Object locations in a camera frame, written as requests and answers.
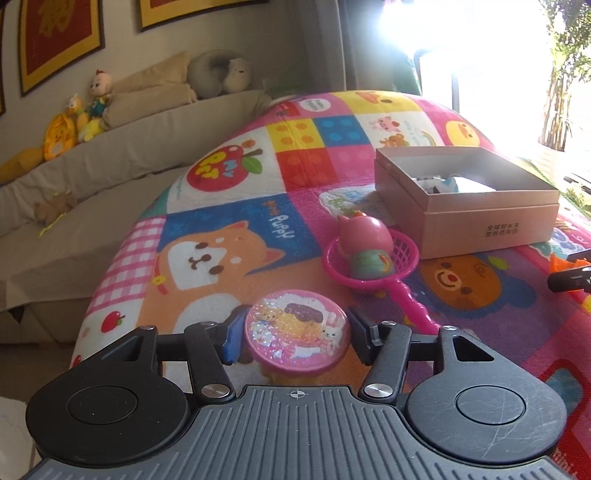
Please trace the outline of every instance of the crosshair marking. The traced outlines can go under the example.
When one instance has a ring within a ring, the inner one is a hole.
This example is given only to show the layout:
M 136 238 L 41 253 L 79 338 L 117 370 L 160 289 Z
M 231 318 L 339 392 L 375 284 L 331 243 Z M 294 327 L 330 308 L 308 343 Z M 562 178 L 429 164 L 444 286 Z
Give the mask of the crosshair marking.
M 294 390 L 293 392 L 288 394 L 291 398 L 295 398 L 296 400 L 299 400 L 301 398 L 304 398 L 305 395 L 307 395 L 307 393 L 302 392 L 302 390 Z

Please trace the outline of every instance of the pink gingham pattern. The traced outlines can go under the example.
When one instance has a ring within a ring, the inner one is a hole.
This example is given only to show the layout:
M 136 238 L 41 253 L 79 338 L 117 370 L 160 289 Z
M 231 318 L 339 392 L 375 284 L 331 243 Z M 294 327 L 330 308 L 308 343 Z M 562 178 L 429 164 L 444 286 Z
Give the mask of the pink gingham pattern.
M 165 217 L 136 223 L 103 277 L 86 315 L 125 300 L 145 296 Z

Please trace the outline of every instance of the sparkly lid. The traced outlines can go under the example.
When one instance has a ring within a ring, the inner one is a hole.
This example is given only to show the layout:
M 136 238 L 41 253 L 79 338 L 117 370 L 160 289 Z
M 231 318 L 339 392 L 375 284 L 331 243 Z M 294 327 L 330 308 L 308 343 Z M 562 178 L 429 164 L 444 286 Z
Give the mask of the sparkly lid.
M 293 377 L 335 366 L 349 347 L 349 322 L 332 300 L 305 290 L 281 290 L 250 309 L 246 341 L 259 362 Z

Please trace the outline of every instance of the floor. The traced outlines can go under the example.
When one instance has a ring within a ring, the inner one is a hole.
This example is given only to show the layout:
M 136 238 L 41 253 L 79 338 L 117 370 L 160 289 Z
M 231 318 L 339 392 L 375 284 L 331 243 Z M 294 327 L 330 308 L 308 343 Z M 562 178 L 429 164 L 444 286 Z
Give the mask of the floor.
M 25 425 L 26 402 L 68 369 L 74 344 L 0 345 L 0 478 L 19 480 L 40 460 Z
M 66 371 L 74 344 L 0 345 L 0 397 L 28 402 L 43 385 Z

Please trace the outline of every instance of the stuffed toy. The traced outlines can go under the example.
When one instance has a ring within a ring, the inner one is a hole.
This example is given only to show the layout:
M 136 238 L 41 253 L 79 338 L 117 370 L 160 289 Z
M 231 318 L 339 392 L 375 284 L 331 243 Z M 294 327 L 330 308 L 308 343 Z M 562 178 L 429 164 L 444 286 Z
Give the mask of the stuffed toy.
M 90 83 L 90 94 L 95 98 L 87 109 L 90 118 L 103 116 L 112 88 L 113 77 L 107 72 L 97 70 Z
M 43 137 L 43 158 L 53 160 L 62 153 L 74 148 L 76 141 L 76 126 L 66 113 L 58 113 L 47 126 Z
M 76 132 L 80 132 L 82 128 L 88 123 L 89 115 L 84 106 L 82 100 L 77 93 L 68 101 L 66 105 L 66 114 L 76 118 Z
M 0 185 L 16 180 L 43 162 L 43 149 L 27 148 L 0 165 Z
M 251 84 L 252 67 L 245 59 L 230 60 L 228 75 L 222 82 L 223 91 L 226 93 L 243 92 Z
M 55 193 L 49 202 L 35 202 L 33 215 L 35 220 L 41 223 L 45 228 L 41 231 L 41 236 L 46 229 L 57 222 L 62 216 L 70 212 L 78 204 L 71 193 Z
M 187 81 L 199 98 L 246 90 L 252 67 L 233 50 L 211 50 L 191 60 Z
M 102 119 L 93 118 L 89 120 L 89 122 L 85 126 L 83 126 L 78 132 L 78 142 L 88 142 L 97 135 L 103 133 L 104 131 L 105 129 L 102 125 Z

